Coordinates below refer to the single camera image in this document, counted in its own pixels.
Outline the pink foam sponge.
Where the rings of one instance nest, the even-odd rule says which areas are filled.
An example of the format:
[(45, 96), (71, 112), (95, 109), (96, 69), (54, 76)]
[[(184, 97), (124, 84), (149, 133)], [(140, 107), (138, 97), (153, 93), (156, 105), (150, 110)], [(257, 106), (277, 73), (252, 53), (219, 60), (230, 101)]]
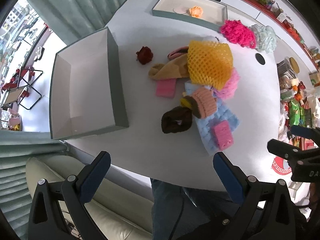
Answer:
[(229, 122), (227, 120), (223, 120), (222, 122), (213, 126), (212, 131), (214, 134), (215, 142), (220, 151), (223, 151), (233, 145), (234, 140)]
[(156, 86), (156, 96), (173, 98), (176, 91), (176, 79), (158, 80)]

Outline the round pink pad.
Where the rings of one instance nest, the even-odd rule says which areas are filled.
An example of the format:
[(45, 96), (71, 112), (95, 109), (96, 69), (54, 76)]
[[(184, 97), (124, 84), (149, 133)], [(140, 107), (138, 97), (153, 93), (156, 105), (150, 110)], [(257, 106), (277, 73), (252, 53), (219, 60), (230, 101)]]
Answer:
[(173, 8), (173, 12), (179, 15), (184, 15), (188, 12), (188, 8), (182, 5)]

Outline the dark brown scrunchie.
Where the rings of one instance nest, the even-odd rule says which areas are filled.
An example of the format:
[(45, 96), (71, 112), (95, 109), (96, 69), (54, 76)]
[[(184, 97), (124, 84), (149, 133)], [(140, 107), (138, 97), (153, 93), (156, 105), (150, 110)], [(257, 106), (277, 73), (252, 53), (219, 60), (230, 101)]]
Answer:
[(180, 133), (191, 128), (192, 123), (193, 114), (191, 109), (178, 106), (163, 114), (161, 128), (165, 134)]

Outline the white cloth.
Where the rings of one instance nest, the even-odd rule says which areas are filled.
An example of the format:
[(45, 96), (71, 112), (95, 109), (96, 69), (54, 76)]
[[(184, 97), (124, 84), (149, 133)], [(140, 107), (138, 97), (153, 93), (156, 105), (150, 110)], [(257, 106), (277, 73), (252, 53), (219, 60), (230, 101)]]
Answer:
[(210, 42), (217, 42), (217, 43), (220, 42), (220, 40), (215, 36), (206, 36), (202, 40), (203, 41), (210, 41)]

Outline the person blue jeans legs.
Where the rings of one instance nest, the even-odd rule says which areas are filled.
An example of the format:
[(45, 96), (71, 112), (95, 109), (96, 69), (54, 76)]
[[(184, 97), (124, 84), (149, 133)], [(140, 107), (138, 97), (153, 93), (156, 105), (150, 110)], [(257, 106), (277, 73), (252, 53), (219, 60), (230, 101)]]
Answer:
[(150, 179), (154, 198), (152, 239), (179, 239), (199, 226), (219, 225), (235, 215), (238, 204), (227, 192), (181, 187)]

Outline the magenta fluffy yarn ball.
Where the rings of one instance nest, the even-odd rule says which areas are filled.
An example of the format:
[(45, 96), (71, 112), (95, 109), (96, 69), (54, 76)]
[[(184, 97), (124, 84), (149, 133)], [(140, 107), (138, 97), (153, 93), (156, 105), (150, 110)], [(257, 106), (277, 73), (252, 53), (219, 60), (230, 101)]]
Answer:
[(231, 43), (250, 49), (256, 48), (255, 34), (240, 20), (225, 20), (220, 27), (220, 33)]

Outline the folding chair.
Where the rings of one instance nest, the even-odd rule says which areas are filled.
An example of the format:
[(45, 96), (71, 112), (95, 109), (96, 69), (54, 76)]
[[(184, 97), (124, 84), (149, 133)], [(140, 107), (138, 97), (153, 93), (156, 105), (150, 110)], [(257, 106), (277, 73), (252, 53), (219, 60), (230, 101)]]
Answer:
[[(10, 81), (1, 87), (1, 108), (8, 108), (9, 106), (12, 106), (13, 103), (17, 103), (17, 106), (21, 106), (25, 110), (29, 111), (33, 109), (43, 97), (42, 94), (34, 88), (35, 82), (42, 75), (42, 70), (35, 69), (32, 66), (16, 69), (16, 72), (11, 77)], [(32, 91), (37, 94), (38, 98), (30, 107), (25, 107), (22, 105), (22, 101), (29, 97)]]

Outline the tan knitted sock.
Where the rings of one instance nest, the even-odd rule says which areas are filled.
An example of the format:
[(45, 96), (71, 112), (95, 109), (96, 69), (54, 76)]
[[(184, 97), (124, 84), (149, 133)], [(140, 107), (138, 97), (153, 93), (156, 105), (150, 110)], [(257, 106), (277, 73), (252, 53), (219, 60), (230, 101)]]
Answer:
[(153, 80), (188, 78), (188, 55), (181, 55), (166, 64), (155, 64), (150, 68), (148, 76)]

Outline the shallow grey tray box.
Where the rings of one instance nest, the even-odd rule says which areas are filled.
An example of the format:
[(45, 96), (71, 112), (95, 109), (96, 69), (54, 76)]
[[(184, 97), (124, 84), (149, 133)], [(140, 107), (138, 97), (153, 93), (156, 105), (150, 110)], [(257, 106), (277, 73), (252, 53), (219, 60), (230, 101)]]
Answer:
[(159, 0), (154, 16), (180, 20), (219, 31), (228, 20), (227, 7), (213, 0)]

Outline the light pink fluffy pompom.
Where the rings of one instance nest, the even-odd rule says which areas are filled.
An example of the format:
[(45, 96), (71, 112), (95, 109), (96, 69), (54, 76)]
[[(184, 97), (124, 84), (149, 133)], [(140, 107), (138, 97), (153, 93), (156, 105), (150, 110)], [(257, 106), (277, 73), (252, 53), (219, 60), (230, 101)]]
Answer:
[(235, 91), (238, 88), (238, 82), (240, 80), (240, 75), (238, 74), (236, 68), (233, 68), (231, 77), (225, 83), (224, 87), (221, 90), (214, 89), (214, 94), (221, 98), (222, 100), (230, 99), (234, 96)]

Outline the yellow foam net sleeve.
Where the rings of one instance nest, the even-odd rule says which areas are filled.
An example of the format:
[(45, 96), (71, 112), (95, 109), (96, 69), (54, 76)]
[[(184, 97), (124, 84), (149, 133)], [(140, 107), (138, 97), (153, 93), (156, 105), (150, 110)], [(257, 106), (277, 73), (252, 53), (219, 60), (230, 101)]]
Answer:
[(226, 43), (195, 41), (189, 43), (188, 72), (193, 84), (221, 90), (231, 78), (233, 55)]

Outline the dark red fabric rose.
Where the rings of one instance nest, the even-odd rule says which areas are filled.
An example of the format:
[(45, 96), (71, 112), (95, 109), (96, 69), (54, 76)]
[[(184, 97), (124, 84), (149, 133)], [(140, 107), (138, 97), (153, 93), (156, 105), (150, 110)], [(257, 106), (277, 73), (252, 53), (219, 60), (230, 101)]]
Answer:
[(142, 46), (142, 48), (136, 52), (137, 60), (142, 64), (145, 65), (152, 61), (153, 59), (153, 52), (147, 46)]

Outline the orange fabric flower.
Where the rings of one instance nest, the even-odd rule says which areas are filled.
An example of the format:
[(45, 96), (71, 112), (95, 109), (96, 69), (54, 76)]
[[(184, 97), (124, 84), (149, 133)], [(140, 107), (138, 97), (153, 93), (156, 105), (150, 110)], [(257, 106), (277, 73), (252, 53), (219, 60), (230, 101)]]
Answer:
[(199, 6), (189, 8), (188, 13), (193, 18), (201, 18), (203, 15), (203, 9)]

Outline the light blue chenille mat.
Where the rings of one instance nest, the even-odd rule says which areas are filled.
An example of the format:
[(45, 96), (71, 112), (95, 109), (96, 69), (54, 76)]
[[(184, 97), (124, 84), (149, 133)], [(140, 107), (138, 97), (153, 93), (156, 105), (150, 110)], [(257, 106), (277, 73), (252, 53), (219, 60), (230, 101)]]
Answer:
[(231, 132), (233, 133), (236, 130), (236, 128), (239, 126), (239, 119), (226, 106), (226, 104), (223, 102), (223, 100), (218, 98), (214, 94), (214, 90), (212, 88), (209, 88), (207, 86), (195, 85), (195, 84), (192, 84), (190, 81), (187, 81), (184, 84), (184, 87), (185, 87), (185, 96), (191, 97), (193, 92), (195, 92), (197, 89), (199, 89), (201, 87), (204, 87), (204, 88), (211, 90), (213, 97), (216, 98), (217, 111), (207, 118), (198, 119), (194, 115), (194, 109), (196, 106), (196, 102), (191, 97), (192, 98), (192, 105), (193, 105), (193, 110), (191, 110), (191, 111), (192, 111), (192, 114), (195, 118), (195, 122), (196, 122), (197, 129), (199, 131), (200, 138), (201, 138), (202, 143), (204, 145), (204, 148), (206, 149), (208, 154), (213, 155), (214, 153), (219, 151), (217, 144), (215, 142), (213, 131), (212, 131), (213, 126), (222, 122), (223, 120), (227, 120), (229, 122)]

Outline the salmon knitted hat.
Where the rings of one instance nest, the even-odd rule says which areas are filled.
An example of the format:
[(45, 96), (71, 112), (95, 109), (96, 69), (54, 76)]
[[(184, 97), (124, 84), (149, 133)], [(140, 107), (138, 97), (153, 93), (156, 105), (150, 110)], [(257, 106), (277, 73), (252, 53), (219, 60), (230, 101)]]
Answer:
[(211, 90), (201, 87), (193, 92), (191, 97), (196, 102), (194, 115), (198, 119), (207, 118), (217, 111), (216, 98), (213, 97)]

